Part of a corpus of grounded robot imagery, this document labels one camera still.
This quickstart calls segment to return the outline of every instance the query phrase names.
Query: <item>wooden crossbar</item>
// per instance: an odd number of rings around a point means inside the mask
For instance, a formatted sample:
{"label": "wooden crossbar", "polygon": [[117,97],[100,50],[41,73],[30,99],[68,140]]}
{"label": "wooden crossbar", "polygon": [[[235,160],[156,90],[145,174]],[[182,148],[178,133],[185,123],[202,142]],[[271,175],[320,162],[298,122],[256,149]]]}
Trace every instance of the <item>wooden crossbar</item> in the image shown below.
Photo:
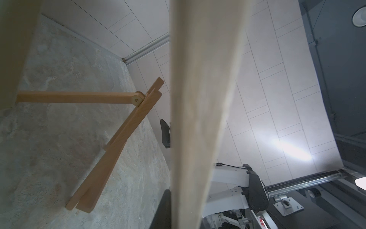
{"label": "wooden crossbar", "polygon": [[141,92],[49,92],[19,91],[16,103],[115,103],[139,106]]}

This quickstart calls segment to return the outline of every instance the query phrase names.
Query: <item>metal plate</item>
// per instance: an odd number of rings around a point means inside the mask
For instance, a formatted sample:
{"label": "metal plate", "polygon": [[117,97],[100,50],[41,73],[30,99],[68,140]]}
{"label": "metal plate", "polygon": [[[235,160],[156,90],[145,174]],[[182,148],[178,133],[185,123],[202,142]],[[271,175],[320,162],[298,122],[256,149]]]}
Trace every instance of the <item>metal plate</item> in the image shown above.
{"label": "metal plate", "polygon": [[282,216],[287,216],[297,211],[303,210],[303,206],[299,204],[296,200],[292,197],[287,198],[288,202],[291,204],[292,207],[286,209],[281,202],[273,204],[273,206],[279,211]]}

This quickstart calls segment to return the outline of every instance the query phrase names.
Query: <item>metal rail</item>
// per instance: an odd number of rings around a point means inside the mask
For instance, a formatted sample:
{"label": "metal rail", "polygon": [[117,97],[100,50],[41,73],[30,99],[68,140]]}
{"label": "metal rail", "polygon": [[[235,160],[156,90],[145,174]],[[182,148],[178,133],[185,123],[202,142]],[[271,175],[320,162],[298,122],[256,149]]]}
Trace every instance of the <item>metal rail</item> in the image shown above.
{"label": "metal rail", "polygon": [[305,177],[300,177],[290,181],[282,182],[276,185],[267,187],[269,197],[274,197],[282,194],[286,194],[291,191],[299,190],[302,188],[338,180],[346,177],[347,174],[343,170],[334,170],[324,173],[317,173]]}
{"label": "metal rail", "polygon": [[159,37],[158,39],[150,42],[146,46],[140,48],[136,52],[128,55],[126,58],[123,58],[123,61],[126,63],[126,65],[129,65],[132,62],[135,62],[136,60],[143,58],[144,56],[153,52],[154,50],[157,50],[158,48],[167,44],[168,42],[169,42],[169,33],[166,33],[163,36]]}

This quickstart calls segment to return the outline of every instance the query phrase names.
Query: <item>wooden beam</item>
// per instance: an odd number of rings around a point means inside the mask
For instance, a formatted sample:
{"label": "wooden beam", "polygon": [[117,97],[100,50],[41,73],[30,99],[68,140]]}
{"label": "wooden beam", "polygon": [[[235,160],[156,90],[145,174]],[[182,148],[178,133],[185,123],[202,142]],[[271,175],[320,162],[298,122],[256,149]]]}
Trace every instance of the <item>wooden beam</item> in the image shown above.
{"label": "wooden beam", "polygon": [[141,92],[49,92],[19,91],[17,103],[115,103],[140,105]]}
{"label": "wooden beam", "polygon": [[202,220],[238,73],[247,2],[170,1],[174,229],[196,229]]}
{"label": "wooden beam", "polygon": [[135,108],[133,116],[124,122],[125,124],[120,134],[118,134],[115,141],[108,147],[105,154],[71,197],[66,204],[66,209],[72,210],[79,201],[81,202],[77,206],[78,209],[88,213],[94,209],[127,139],[146,117],[151,108],[154,107],[160,97],[161,93],[154,89],[146,95],[141,105]]}
{"label": "wooden beam", "polygon": [[[164,81],[158,77],[155,82],[152,84],[152,86],[149,88],[149,90],[146,93],[146,96],[152,92],[152,90],[159,90],[161,86],[164,84]],[[117,136],[121,133],[124,126],[127,124],[127,122],[134,116],[136,112],[136,108],[131,112],[131,114],[127,117],[127,119],[123,122],[123,124],[120,126],[120,128],[117,130],[117,132],[113,135],[113,137],[109,140],[109,142],[103,147],[104,150],[107,150],[108,147],[114,142],[114,140],[117,138]]]}

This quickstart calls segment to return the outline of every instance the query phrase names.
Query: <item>stone floor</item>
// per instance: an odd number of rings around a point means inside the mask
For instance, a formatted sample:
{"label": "stone floor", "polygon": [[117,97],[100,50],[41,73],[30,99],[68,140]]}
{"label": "stone floor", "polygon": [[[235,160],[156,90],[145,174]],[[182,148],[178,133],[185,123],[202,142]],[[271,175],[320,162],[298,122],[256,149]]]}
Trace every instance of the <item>stone floor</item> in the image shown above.
{"label": "stone floor", "polygon": [[[136,91],[119,58],[43,16],[20,89]],[[64,207],[133,108],[19,103],[0,111],[0,228],[149,228],[170,175],[147,118],[127,141],[95,209]]]}

